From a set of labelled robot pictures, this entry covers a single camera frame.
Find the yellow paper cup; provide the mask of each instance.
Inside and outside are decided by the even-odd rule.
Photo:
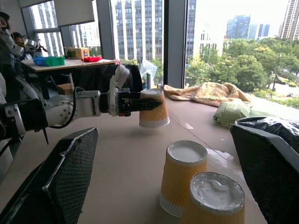
[[[190,180],[206,171],[207,151],[200,144],[186,140],[170,144],[166,151],[159,202],[166,212],[181,217]]]
[[[142,90],[140,98],[153,98],[162,102],[162,105],[151,111],[140,111],[139,125],[142,127],[162,127],[169,124],[167,107],[164,102],[164,93],[161,89]]]
[[[181,224],[244,224],[245,194],[232,179],[203,172],[190,182]]]

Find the brown box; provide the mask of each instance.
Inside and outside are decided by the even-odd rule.
[[[83,59],[85,57],[90,57],[88,48],[69,48],[68,50],[72,54],[70,59]]]
[[[59,95],[71,95],[73,94],[73,89],[71,83],[57,85],[57,90]]]

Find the sky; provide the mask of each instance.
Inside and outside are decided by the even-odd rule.
[[[269,35],[278,35],[289,0],[197,0],[200,12],[212,23],[225,23],[235,15],[251,15],[251,23],[270,24]]]

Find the desk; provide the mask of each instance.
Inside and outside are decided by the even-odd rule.
[[[179,219],[158,204],[165,151],[178,140],[191,140],[207,147],[208,171],[226,175],[242,186],[246,195],[245,223],[266,224],[244,180],[229,129],[213,122],[217,108],[165,100],[171,121],[158,132],[140,128],[139,113],[134,112],[127,118],[102,114],[78,119],[63,129],[47,128],[50,145],[43,132],[26,134],[0,185],[0,211],[59,139],[96,126],[99,139],[93,173],[78,224],[179,224]]]
[[[75,68],[82,68],[87,66],[95,66],[95,65],[103,65],[103,64],[115,64],[116,60],[110,61],[110,60],[103,59],[100,60],[99,62],[86,63],[81,60],[65,59],[64,62],[65,65],[46,67],[46,66],[37,66],[36,64],[34,64],[32,59],[21,61],[25,73],[26,81],[29,82],[28,73],[35,73],[38,76],[38,80],[41,85],[43,98],[49,99],[50,97],[49,97],[48,87],[46,83],[47,76],[51,76],[57,73],[71,74],[71,72]]]

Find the green container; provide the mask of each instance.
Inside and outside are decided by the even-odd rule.
[[[64,65],[64,57],[47,57],[46,64],[48,66],[60,66]]]

